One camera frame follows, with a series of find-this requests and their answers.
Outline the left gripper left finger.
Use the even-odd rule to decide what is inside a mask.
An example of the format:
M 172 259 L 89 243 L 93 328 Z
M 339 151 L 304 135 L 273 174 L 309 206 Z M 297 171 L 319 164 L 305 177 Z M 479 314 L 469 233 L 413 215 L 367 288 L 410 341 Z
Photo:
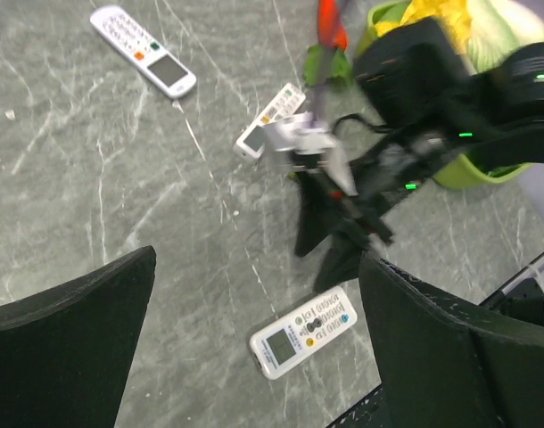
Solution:
M 113 427 L 151 298 L 145 246 L 0 306 L 0 427 Z

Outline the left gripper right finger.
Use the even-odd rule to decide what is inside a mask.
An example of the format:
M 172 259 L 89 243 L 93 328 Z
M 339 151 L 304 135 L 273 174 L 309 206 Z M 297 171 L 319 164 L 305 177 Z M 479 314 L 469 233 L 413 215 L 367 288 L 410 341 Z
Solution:
M 492 310 L 371 251 L 359 289 L 395 427 L 544 427 L 544 296 Z

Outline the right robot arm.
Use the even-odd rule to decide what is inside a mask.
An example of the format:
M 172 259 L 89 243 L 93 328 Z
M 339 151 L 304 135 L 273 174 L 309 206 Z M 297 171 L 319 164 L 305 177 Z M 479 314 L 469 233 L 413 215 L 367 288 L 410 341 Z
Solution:
M 485 171 L 544 164 L 544 42 L 471 74 L 441 24 L 425 18 L 373 42 L 352 75 L 383 119 L 382 138 L 343 164 L 354 195 L 323 171 L 297 175 L 296 255 L 331 240 L 313 284 L 317 293 L 358 276 L 373 236 L 392 243 L 383 217 L 408 197 L 409 183 L 436 178 L 460 155 Z

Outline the white remote with blue button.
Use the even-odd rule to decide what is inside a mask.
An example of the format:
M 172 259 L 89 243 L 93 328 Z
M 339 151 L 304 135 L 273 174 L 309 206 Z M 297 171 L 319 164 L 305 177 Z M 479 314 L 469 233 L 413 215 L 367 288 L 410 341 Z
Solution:
M 250 348 L 261 373 L 276 380 L 358 321 L 341 286 L 335 286 L 254 333 Z

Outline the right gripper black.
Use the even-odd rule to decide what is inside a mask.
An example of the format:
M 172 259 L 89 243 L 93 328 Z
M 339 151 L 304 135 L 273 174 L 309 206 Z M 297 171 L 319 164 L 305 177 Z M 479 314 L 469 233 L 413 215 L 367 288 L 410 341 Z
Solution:
M 369 237 L 393 239 L 383 216 L 408 197 L 406 185 L 424 183 L 458 154 L 454 129 L 431 118 L 393 130 L 349 161 L 357 196 L 346 195 L 325 173 L 297 172 L 301 207 L 295 256 L 307 256 L 332 235 L 314 292 L 357 279 Z

